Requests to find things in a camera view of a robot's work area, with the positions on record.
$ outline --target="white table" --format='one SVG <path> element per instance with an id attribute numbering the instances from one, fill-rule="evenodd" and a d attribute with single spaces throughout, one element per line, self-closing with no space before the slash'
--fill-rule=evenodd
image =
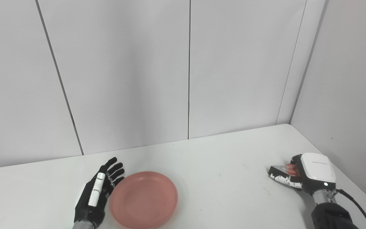
<path id="1" fill-rule="evenodd" d="M 0 229 L 71 229 L 80 186 L 113 156 L 125 164 L 127 175 L 152 170 L 173 180 L 179 204 L 162 229 L 311 229 L 312 197 L 267 174 L 270 165 L 286 164 L 305 152 L 319 151 L 292 126 L 279 125 L 3 167 Z M 350 193 L 366 211 L 366 194 L 338 168 L 335 173 L 337 187 Z M 356 206 L 341 195 L 336 199 L 353 222 L 366 229 Z M 100 229 L 110 228 L 121 226 L 107 206 Z"/>

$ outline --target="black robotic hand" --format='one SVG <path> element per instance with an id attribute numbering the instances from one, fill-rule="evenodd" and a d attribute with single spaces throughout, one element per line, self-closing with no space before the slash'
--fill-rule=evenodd
<path id="1" fill-rule="evenodd" d="M 104 208 L 115 186 L 124 179 L 122 163 L 113 157 L 86 183 L 76 205 L 73 229 L 96 229 L 104 220 Z"/>

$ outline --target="panel seam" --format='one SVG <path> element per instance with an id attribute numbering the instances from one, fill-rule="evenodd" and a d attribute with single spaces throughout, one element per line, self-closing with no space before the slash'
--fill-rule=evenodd
<path id="1" fill-rule="evenodd" d="M 295 47 L 293 48 L 292 59 L 291 59 L 291 61 L 290 61 L 290 65 L 289 65 L 288 76 L 286 77 L 285 87 L 283 88 L 283 94 L 282 94 L 281 104 L 280 104 L 280 106 L 279 106 L 278 116 L 276 117 L 275 125 L 277 125 L 277 124 L 278 124 L 279 114 L 280 114 L 280 112 L 281 112 L 282 103 L 283 103 L 283 97 L 284 97 L 284 95 L 285 95 L 286 86 L 288 85 L 288 79 L 289 79 L 290 69 L 292 68 L 293 58 L 294 58 L 294 56 L 295 56 L 295 51 L 296 51 L 297 41 L 298 41 L 298 39 L 299 39 L 300 29 L 301 29 L 301 27 L 302 27 L 303 17 L 305 16 L 305 11 L 306 11 L 306 5 L 307 5 L 307 3 L 308 3 L 308 0 L 306 0 L 306 1 L 305 1 L 305 7 L 303 8 L 302 18 L 301 18 L 301 20 L 300 20 L 300 25 L 299 25 L 299 30 L 298 30 L 298 32 L 297 32 L 297 37 L 296 37 Z"/>
<path id="2" fill-rule="evenodd" d="M 46 29 L 45 20 L 43 19 L 43 16 L 42 16 L 42 10 L 40 9 L 39 1 L 38 0 L 35 0 L 35 2 L 36 2 L 37 10 L 39 12 L 40 20 L 42 22 L 43 30 L 45 31 L 46 39 L 48 41 L 49 49 L 51 51 L 51 55 L 52 55 L 52 58 L 53 58 L 53 63 L 55 64 L 55 68 L 56 68 L 58 80 L 60 82 L 60 86 L 61 86 L 61 89 L 63 91 L 64 99 L 66 101 L 67 109 L 68 109 L 69 114 L 70 114 L 70 118 L 71 118 L 71 122 L 73 124 L 74 132 L 76 134 L 78 146 L 80 147 L 81 155 L 84 155 L 83 147 L 81 146 L 80 138 L 78 136 L 76 124 L 74 123 L 73 113 L 71 112 L 69 100 L 67 99 L 67 94 L 66 94 L 66 91 L 64 89 L 64 85 L 63 85 L 63 81 L 61 79 L 60 71 L 59 71 L 58 66 L 57 66 L 57 61 L 56 61 L 56 58 L 55 58 L 55 54 L 53 52 L 52 43 L 51 43 L 50 38 L 49 38 L 49 35 L 48 35 L 48 30 Z"/>
<path id="3" fill-rule="evenodd" d="M 308 68 L 309 68 L 309 65 L 310 65 L 311 57 L 313 55 L 315 44 L 317 43 L 318 34 L 321 30 L 321 24 L 323 23 L 324 14 L 326 13 L 328 3 L 329 3 L 329 0 L 325 0 L 324 6 L 323 6 L 323 11 L 321 12 L 320 20 L 319 20 L 319 23 L 317 25 L 317 31 L 316 31 L 315 36 L 314 36 L 313 44 L 311 45 L 311 50 L 310 50 L 308 62 L 306 64 L 305 71 L 303 73 L 302 81 L 300 82 L 300 87 L 299 87 L 299 91 L 297 92 L 295 104 L 293 105 L 292 115 L 290 116 L 290 122 L 289 123 L 292 123 L 293 115 L 295 114 L 296 105 L 299 101 L 300 93 L 302 91 L 302 87 L 303 87 L 303 84 L 305 82 L 306 74 L 308 72 Z"/>
<path id="4" fill-rule="evenodd" d="M 189 0 L 189 73 L 188 73 L 188 99 L 187 99 L 187 139 L 190 129 L 190 41 L 192 31 L 192 0 Z"/>

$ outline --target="white wall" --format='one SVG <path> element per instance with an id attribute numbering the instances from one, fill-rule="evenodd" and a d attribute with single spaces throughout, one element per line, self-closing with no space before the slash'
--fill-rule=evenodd
<path id="1" fill-rule="evenodd" d="M 192 1 L 190 138 L 289 123 L 323 3 Z"/>
<path id="2" fill-rule="evenodd" d="M 187 139 L 188 0 L 39 2 L 84 153 Z"/>
<path id="3" fill-rule="evenodd" d="M 366 193 L 366 1 L 329 1 L 292 125 Z"/>
<path id="4" fill-rule="evenodd" d="M 0 166 L 81 155 L 34 1 L 0 2 Z"/>
<path id="5" fill-rule="evenodd" d="M 289 122 L 323 2 L 39 1 L 86 154 Z M 36 4 L 3 1 L 0 165 L 79 154 Z"/>

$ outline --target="pink plate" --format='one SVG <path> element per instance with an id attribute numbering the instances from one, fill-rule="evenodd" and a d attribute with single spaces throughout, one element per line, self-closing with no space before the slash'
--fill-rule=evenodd
<path id="1" fill-rule="evenodd" d="M 165 175 L 144 171 L 126 177 L 111 194 L 109 209 L 122 226 L 154 229 L 172 217 L 177 189 Z"/>

